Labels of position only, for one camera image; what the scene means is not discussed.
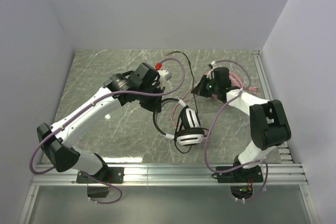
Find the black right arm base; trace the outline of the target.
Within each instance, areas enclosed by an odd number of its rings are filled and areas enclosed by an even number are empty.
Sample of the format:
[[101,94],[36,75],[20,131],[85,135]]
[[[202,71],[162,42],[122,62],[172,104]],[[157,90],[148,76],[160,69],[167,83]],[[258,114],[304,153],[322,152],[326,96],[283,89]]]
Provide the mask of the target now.
[[[230,192],[236,201],[246,202],[264,191],[266,182],[260,166],[244,169],[239,168],[228,173],[213,173],[212,178],[220,184],[242,184],[240,186],[230,185]],[[261,188],[254,194],[254,183],[262,183]]]

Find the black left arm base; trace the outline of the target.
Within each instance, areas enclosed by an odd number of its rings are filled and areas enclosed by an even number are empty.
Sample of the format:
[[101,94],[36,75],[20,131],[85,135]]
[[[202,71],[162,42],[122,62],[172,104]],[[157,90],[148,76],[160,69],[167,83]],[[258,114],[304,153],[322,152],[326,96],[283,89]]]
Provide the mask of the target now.
[[[89,200],[95,204],[113,204],[122,198],[122,190],[114,184],[121,184],[124,177],[123,167],[110,167],[103,165],[95,175],[89,175],[86,172],[79,171],[76,183],[87,185],[87,195]],[[120,193],[120,196],[113,201],[101,201],[100,198],[106,198],[108,193],[115,189]]]

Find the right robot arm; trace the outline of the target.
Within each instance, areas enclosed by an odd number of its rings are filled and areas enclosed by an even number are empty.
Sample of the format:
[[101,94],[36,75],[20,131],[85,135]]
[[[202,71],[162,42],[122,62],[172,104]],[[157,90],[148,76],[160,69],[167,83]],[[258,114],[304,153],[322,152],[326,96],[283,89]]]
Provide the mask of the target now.
[[249,116],[251,141],[237,156],[238,165],[243,169],[258,166],[275,147],[291,139],[282,103],[258,98],[248,93],[248,89],[232,80],[228,68],[217,67],[203,75],[191,90],[194,95],[216,98]]

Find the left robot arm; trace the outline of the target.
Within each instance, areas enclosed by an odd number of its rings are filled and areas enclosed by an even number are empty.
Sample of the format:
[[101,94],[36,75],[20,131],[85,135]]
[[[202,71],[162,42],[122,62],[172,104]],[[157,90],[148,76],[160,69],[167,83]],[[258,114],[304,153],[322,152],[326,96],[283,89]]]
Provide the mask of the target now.
[[40,148],[54,169],[65,172],[71,168],[94,176],[104,176],[107,165],[102,157],[79,149],[76,144],[85,131],[99,119],[127,103],[138,101],[150,112],[160,110],[164,83],[171,73],[141,63],[135,71],[113,74],[97,93],[64,119],[53,125],[42,123],[37,127]]

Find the white and black headphones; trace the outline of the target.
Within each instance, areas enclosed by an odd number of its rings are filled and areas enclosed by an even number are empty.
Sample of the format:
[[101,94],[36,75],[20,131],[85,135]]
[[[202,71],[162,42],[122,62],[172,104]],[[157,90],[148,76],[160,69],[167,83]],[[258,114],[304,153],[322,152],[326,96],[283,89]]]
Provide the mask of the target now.
[[168,103],[176,103],[182,107],[177,118],[175,131],[173,134],[164,133],[157,123],[159,113],[154,112],[152,119],[154,127],[158,132],[165,138],[173,140],[175,144],[180,144],[181,146],[194,146],[203,143],[207,130],[201,127],[196,111],[186,105],[183,100],[176,98],[163,99],[161,101],[161,108]]

